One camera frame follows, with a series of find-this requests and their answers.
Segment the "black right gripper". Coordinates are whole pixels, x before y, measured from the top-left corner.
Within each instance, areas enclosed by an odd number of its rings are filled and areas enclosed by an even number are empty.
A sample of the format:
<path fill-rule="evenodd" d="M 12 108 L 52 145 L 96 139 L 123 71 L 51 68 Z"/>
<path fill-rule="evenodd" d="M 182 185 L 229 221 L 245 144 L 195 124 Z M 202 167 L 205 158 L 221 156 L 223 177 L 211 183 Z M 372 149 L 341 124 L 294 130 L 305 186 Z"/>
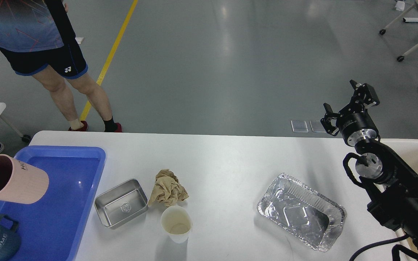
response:
<path fill-rule="evenodd" d="M 379 136 L 379 131 L 367 110 L 378 106 L 380 99 L 371 85 L 359 84 L 354 80 L 350 80 L 350 84 L 354 89 L 350 106 L 355 113 L 341 117 L 340 113 L 332 111 L 328 103 L 323 103 L 325 114 L 320 122 L 328 135 L 337 136 L 340 131 L 345 144 L 355 146 L 361 140 L 376 139 Z M 339 127 L 332 124 L 332 120 L 337 119 Z"/>

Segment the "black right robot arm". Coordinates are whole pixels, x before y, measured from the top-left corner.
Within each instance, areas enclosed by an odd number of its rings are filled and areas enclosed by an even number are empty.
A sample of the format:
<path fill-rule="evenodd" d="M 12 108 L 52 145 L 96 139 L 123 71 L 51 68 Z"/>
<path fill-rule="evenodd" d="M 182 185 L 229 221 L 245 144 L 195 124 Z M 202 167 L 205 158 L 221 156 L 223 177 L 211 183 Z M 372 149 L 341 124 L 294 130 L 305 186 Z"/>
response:
<path fill-rule="evenodd" d="M 356 150 L 345 156 L 343 167 L 349 179 L 370 197 L 367 211 L 380 225 L 405 232 L 396 239 L 360 248 L 350 260 L 370 248 L 394 243 L 394 261 L 401 260 L 400 253 L 418 261 L 418 174 L 392 148 L 380 142 L 378 129 L 367 111 L 380 104 L 375 89 L 354 80 L 350 84 L 354 90 L 350 102 L 337 113 L 325 103 L 320 122 L 327 134 L 340 133 L 345 144 Z"/>

